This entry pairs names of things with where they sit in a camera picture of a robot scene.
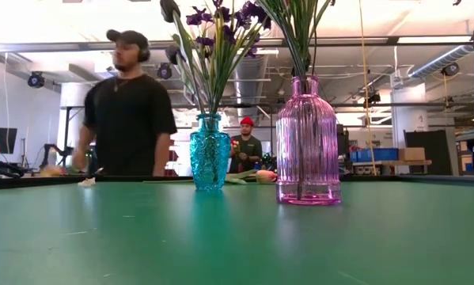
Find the beard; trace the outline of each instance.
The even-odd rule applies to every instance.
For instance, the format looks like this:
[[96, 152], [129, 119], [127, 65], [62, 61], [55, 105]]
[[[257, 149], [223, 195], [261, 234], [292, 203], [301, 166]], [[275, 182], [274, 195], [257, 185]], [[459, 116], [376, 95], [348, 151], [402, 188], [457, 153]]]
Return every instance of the beard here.
[[115, 64], [115, 67], [118, 71], [126, 72], [126, 71], [129, 71], [133, 66], [132, 65]]

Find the headphones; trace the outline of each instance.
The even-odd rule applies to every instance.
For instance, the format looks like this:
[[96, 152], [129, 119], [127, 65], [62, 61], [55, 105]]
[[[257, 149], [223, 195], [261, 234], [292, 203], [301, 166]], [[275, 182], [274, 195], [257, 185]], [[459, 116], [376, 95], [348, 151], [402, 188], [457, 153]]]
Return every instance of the headphones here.
[[143, 48], [138, 52], [138, 62], [143, 63], [149, 60], [150, 58], [150, 51], [149, 47]]

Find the cardboard box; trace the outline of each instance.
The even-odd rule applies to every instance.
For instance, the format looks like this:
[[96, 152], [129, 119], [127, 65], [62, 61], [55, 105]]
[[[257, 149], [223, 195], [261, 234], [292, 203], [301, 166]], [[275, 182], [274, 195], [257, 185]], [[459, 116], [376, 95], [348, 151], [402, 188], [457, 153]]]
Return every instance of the cardboard box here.
[[424, 161], [425, 160], [425, 148], [423, 147], [406, 147], [399, 149], [398, 159], [404, 162], [413, 161]]

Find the black cap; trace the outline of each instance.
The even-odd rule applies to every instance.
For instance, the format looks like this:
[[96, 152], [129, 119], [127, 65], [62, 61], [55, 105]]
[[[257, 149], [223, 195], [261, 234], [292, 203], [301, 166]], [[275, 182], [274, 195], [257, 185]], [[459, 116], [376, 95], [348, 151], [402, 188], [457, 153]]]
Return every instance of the black cap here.
[[143, 34], [136, 31], [117, 32], [111, 29], [107, 31], [107, 38], [114, 43], [122, 40], [126, 44], [136, 44], [140, 49], [149, 47], [149, 40]]

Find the man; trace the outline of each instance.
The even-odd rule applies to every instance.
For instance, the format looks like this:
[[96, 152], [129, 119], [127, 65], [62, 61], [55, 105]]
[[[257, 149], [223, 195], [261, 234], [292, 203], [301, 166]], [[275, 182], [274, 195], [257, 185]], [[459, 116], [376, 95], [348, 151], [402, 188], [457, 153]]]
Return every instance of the man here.
[[254, 165], [261, 160], [263, 155], [261, 141], [251, 135], [254, 128], [254, 122], [251, 118], [245, 117], [240, 122], [240, 127], [241, 135], [231, 138], [232, 141], [238, 142], [238, 147], [232, 147], [229, 152], [231, 157], [230, 173], [240, 173], [254, 169]]
[[74, 167], [85, 167], [85, 153], [96, 139], [98, 166], [116, 176], [163, 176], [170, 135], [176, 133], [172, 105], [163, 85], [143, 73], [150, 57], [149, 41], [135, 31], [109, 30], [116, 43], [115, 78], [96, 84], [85, 98]]

